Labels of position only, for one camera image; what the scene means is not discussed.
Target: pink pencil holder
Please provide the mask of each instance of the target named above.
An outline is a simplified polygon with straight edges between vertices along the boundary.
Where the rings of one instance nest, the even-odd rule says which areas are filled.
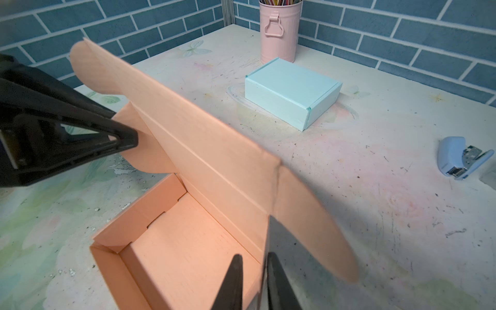
[[[266,5],[260,3],[260,38],[262,63],[276,57],[295,61],[298,43],[298,26],[302,3],[292,5]]]

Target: box top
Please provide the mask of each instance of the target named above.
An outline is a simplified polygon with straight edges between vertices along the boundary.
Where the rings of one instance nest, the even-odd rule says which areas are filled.
[[[246,76],[304,109],[312,108],[326,92],[336,86],[328,76],[276,58]]]

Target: open box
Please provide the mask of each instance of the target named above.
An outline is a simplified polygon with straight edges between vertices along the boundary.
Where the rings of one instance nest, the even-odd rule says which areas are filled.
[[[210,309],[237,253],[245,309],[261,289],[270,216],[334,275],[357,281],[334,220],[279,158],[89,40],[70,60],[88,87],[129,99],[114,119],[138,131],[139,145],[122,156],[170,173],[93,237],[120,309]]]

